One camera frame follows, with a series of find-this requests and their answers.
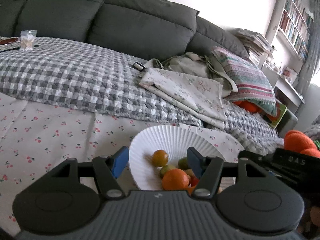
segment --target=paper plate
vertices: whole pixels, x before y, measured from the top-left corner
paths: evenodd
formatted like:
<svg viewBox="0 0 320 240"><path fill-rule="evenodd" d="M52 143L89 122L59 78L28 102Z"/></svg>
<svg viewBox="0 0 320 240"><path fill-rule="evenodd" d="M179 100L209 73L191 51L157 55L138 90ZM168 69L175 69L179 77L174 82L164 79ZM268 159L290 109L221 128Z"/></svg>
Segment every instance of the paper plate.
<svg viewBox="0 0 320 240"><path fill-rule="evenodd" d="M168 164L178 167L178 161L187 156L187 149L190 146L202 156L217 156L224 159L210 142L181 127L158 125L138 133L129 147L129 168L138 188L162 190L161 168L151 164L152 155L156 150L165 150L169 157Z"/></svg>

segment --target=gray sofa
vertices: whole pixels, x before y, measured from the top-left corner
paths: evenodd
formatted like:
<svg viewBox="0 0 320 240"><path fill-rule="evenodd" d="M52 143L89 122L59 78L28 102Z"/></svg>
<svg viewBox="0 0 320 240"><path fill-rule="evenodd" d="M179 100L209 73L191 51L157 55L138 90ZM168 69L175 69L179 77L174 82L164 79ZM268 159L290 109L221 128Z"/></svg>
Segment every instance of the gray sofa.
<svg viewBox="0 0 320 240"><path fill-rule="evenodd" d="M143 59L164 60L213 46L247 58L232 34L167 0L0 0L0 36L37 36L86 42Z"/></svg>

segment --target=colorful throw pillow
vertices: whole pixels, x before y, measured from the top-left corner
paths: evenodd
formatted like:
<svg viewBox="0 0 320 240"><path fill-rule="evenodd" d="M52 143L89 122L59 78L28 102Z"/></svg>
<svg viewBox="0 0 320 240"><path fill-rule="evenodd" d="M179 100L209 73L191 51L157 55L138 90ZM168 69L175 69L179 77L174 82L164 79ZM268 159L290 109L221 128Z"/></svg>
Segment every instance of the colorful throw pillow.
<svg viewBox="0 0 320 240"><path fill-rule="evenodd" d="M258 67L220 47L214 47L212 54L238 87L237 93L232 92L225 99L231 102L247 100L259 106L267 114L276 116L275 93Z"/></svg>

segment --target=curtain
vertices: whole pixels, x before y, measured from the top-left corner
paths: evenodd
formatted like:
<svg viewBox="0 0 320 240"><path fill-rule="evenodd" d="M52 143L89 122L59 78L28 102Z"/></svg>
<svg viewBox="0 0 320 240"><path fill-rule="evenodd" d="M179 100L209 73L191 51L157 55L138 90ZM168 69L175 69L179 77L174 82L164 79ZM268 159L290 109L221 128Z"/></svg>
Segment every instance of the curtain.
<svg viewBox="0 0 320 240"><path fill-rule="evenodd" d="M305 64L302 66L299 74L299 83L296 91L305 96L312 77L320 69L320 0L311 0L311 8L313 12L313 25L310 30L309 53Z"/></svg>

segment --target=bookshelf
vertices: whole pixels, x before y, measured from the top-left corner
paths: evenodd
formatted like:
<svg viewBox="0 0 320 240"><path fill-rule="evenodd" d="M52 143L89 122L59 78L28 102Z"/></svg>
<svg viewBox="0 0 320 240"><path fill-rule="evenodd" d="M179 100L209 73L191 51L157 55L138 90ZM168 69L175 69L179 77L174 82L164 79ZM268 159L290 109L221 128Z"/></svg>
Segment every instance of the bookshelf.
<svg viewBox="0 0 320 240"><path fill-rule="evenodd" d="M278 37L304 63L308 56L312 23L313 20L301 0L276 0L266 39L272 44L275 37Z"/></svg>

